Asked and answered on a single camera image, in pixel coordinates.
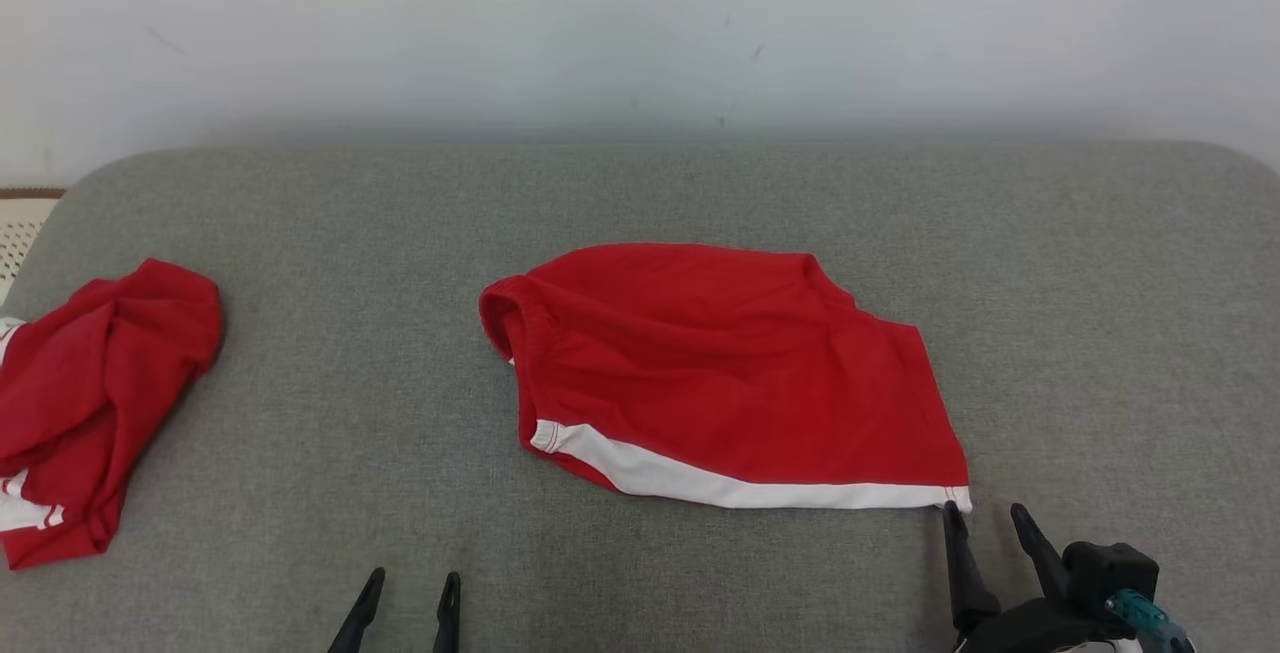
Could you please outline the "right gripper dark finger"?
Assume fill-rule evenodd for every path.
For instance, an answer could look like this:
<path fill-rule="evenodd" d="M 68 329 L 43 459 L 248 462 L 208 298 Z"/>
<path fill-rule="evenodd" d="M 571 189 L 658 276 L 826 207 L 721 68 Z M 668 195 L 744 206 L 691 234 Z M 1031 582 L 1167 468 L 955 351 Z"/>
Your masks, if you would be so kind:
<path fill-rule="evenodd" d="M 957 503 L 947 501 L 942 515 L 951 621 L 957 634 L 972 634 L 986 620 L 998 616 L 1001 604 L 982 580 Z"/>
<path fill-rule="evenodd" d="M 1048 601 L 1065 601 L 1069 577 L 1061 554 L 1041 531 L 1024 504 L 1011 503 L 1010 516 L 1021 551 L 1033 563 L 1043 597 Z"/>

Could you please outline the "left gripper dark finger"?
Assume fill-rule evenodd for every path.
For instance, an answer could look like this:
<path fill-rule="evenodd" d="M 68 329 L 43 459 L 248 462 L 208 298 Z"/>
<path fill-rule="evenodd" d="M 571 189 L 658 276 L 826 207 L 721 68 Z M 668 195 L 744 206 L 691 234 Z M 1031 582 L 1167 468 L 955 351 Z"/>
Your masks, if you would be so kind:
<path fill-rule="evenodd" d="M 364 635 L 376 617 L 387 571 L 376 567 L 357 595 L 340 625 L 328 653 L 356 653 L 361 650 Z"/>
<path fill-rule="evenodd" d="M 458 653 L 461 639 L 461 588 L 458 572 L 449 572 L 436 606 L 436 635 L 433 653 Z"/>

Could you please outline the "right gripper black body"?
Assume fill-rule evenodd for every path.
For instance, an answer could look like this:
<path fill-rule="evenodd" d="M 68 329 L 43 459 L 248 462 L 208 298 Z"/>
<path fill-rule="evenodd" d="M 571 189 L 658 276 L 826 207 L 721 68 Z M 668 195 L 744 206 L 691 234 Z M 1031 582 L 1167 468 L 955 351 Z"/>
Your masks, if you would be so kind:
<path fill-rule="evenodd" d="M 1009 609 L 989 593 L 961 595 L 955 629 L 956 652 L 1062 652 L 1092 643 L 1121 649 L 1137 643 L 1135 629 L 1096 593 L 1039 597 Z"/>

